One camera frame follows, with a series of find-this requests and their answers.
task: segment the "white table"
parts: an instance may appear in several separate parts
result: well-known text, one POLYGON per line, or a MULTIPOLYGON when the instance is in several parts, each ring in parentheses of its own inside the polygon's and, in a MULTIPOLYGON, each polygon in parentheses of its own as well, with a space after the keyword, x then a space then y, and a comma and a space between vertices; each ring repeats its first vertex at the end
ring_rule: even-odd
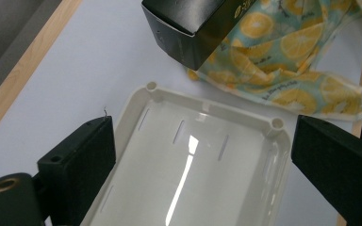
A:
MULTIPOLYGON (((346 27, 318 69, 358 83, 362 20, 346 27)), ((107 114, 116 121, 138 87, 156 81, 167 89, 286 121, 293 137, 297 116, 257 105, 188 79, 185 69, 154 40, 140 0, 84 0, 0 122, 0 176, 34 175, 36 162, 82 123, 107 114)), ((337 121, 348 131, 352 124, 337 121)), ((292 166, 278 226, 334 226, 337 211, 292 166)))

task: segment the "white plastic tray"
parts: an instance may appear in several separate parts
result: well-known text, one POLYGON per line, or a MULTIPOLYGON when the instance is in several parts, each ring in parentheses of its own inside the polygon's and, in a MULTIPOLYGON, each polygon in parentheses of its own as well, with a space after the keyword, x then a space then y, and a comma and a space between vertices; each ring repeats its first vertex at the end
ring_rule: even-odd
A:
POLYGON ((281 119, 150 83, 115 129, 116 167, 87 225, 273 225, 290 165, 281 119))

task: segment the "black object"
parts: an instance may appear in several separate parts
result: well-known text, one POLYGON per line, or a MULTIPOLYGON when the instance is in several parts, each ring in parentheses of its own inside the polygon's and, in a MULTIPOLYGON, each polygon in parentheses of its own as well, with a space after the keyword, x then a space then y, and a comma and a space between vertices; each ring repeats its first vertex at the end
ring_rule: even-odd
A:
POLYGON ((255 0, 143 0, 156 43, 197 70, 255 0))
POLYGON ((292 161, 347 220, 362 225, 362 140, 335 125, 299 116, 292 161))
POLYGON ((116 162, 111 117, 88 121, 38 161, 0 178, 0 225, 79 225, 116 162))

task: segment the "white surface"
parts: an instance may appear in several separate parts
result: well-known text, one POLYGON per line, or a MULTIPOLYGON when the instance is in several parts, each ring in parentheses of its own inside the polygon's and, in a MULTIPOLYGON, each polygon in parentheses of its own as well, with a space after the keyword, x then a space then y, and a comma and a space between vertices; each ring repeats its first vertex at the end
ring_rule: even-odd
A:
MULTIPOLYGON (((336 39, 319 68, 355 78, 362 64, 362 21, 336 39)), ((293 135, 296 116, 188 80, 185 70, 156 46, 140 0, 83 0, 41 65, 0 122, 0 176, 37 172, 36 162, 85 121, 116 121, 127 98, 156 81, 269 118, 285 120, 293 135)), ((350 130, 349 123, 338 123, 350 130)), ((337 212, 292 166, 276 224, 336 225, 337 212)))
POLYGON ((118 121, 117 167, 90 225, 273 225, 290 166, 284 122, 150 87, 118 121))

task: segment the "lemon pattern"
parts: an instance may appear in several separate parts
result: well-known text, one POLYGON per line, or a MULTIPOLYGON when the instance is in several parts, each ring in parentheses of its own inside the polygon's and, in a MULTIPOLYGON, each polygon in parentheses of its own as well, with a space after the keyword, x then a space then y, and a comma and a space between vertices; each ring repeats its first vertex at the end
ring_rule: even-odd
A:
POLYGON ((188 77, 298 114, 362 119, 362 86, 311 71, 335 31, 360 15, 362 0, 258 0, 188 77))

